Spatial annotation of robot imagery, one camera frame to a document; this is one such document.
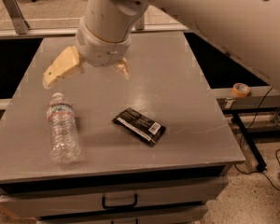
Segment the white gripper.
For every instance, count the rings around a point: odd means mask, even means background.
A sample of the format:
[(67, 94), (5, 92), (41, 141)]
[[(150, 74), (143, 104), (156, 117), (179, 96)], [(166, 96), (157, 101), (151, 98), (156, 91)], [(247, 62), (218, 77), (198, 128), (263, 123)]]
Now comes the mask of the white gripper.
[(51, 89), (58, 82), (84, 73), (83, 60), (92, 66), (113, 65), (115, 71), (126, 80), (131, 77), (127, 60), (124, 58), (131, 38), (122, 42), (106, 42), (95, 36), (82, 18), (75, 36), (75, 45), (64, 49), (43, 74), (43, 86)]

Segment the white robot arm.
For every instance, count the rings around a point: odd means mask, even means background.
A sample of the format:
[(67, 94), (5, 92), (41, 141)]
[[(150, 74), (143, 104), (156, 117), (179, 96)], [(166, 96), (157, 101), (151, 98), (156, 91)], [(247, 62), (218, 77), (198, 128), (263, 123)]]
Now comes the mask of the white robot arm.
[(280, 0), (88, 0), (74, 45), (44, 73), (45, 88), (81, 74), (84, 63), (123, 62), (131, 30), (150, 6), (228, 52), (280, 92)]

